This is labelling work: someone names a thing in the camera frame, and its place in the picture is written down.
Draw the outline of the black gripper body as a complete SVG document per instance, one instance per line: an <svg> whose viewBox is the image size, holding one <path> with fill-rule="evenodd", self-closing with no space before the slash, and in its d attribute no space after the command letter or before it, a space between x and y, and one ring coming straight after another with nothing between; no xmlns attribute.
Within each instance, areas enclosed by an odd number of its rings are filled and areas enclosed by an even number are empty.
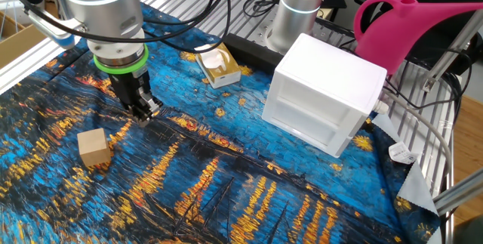
<svg viewBox="0 0 483 244"><path fill-rule="evenodd" d="M147 105L151 98L149 73L144 65L134 72L109 74L115 95L123 105Z"/></svg>

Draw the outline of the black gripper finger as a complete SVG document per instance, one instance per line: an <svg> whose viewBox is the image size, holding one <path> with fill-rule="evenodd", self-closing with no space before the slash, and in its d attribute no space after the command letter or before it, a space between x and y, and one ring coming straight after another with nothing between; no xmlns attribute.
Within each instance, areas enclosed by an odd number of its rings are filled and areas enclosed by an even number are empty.
<svg viewBox="0 0 483 244"><path fill-rule="evenodd" d="M139 88L138 91L142 102L148 106L152 114L157 113L161 109L163 103L156 97L153 97L150 91L145 92L143 88Z"/></svg>
<svg viewBox="0 0 483 244"><path fill-rule="evenodd" d="M140 127L147 126L152 119L150 105L143 99L137 99L130 105L131 114Z"/></svg>

